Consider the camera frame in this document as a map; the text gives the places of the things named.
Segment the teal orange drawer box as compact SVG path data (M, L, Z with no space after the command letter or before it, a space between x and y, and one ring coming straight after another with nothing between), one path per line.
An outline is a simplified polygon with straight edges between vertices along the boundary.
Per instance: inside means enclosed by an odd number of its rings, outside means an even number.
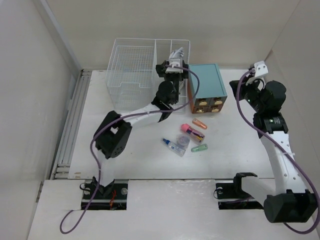
M193 114L218 113L227 100L227 91L219 65L216 63L190 64L187 82L188 98L192 99L190 110Z

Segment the orange translucent capsule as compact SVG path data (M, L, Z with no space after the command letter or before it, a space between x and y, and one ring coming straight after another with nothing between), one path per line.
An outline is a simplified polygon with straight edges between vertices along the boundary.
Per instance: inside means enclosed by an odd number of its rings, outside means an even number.
M192 123L204 130L206 130L208 128L208 126L206 124L204 124L202 121L198 120L197 118L192 120Z

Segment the pink cap clear tube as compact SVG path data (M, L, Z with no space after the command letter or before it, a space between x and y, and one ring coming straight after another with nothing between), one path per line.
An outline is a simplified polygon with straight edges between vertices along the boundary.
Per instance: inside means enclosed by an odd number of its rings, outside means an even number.
M201 144L205 139L205 135L202 132L194 129L187 123L182 124L180 129L198 144Z

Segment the purple round container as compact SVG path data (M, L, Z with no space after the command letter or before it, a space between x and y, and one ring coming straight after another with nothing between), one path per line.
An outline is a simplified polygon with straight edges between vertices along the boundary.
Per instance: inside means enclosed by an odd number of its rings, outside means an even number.
M180 134L178 137L177 137L177 145L182 148L182 149L187 149L189 144L190 144L190 138L185 135L185 134Z

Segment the grey setup guide booklet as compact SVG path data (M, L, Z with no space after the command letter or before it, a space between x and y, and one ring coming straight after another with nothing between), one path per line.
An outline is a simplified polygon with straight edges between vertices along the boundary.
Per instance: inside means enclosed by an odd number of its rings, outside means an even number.
M180 81L179 82L179 87L178 87L179 92L181 92L184 89L184 87L185 87L185 81L184 80Z

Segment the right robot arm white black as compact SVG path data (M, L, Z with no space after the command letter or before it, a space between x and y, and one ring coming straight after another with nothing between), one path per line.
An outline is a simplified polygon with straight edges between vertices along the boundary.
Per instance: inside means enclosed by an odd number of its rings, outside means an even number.
M298 170L289 144L288 126L280 110L286 100L286 87L278 81L269 81L259 88L261 79L252 83L230 81L237 102L245 100L255 110L249 124L257 131L274 175L275 187L264 184L252 172L237 173L232 193L245 194L262 205L270 223L305 223L318 208L314 190L309 191L305 177Z

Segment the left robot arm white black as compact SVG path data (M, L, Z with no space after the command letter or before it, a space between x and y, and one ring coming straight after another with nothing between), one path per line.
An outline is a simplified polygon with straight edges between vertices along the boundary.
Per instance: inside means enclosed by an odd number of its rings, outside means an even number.
M106 159L116 158L124 151L134 126L160 123L171 113L186 106L184 104L177 108L172 107L179 102L180 83L189 77L189 65L184 60L176 62L170 59L157 64L155 70L164 81L160 83L152 102L125 115L110 111L93 135L89 149L98 169L98 177L93 184L93 195L97 194L104 199L112 192L112 186L106 181L101 181L102 166L95 150L101 152Z

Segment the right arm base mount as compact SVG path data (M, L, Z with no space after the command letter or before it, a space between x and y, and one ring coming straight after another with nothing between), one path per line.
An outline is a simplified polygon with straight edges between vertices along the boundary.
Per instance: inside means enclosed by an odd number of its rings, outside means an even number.
M215 182L213 197L218 201L219 210L262 210L263 206L241 187L242 178L257 177L251 172L240 172L233 179Z

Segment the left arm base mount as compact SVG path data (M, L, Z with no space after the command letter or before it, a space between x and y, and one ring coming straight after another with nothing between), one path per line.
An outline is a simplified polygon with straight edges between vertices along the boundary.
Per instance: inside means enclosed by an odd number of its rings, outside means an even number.
M79 185L82 191L81 209L84 210L90 202L93 193L98 186L95 177L91 182L86 181ZM129 190L128 180L113 180L108 185L99 184L98 190L91 201L88 210L122 211L127 209L127 197Z

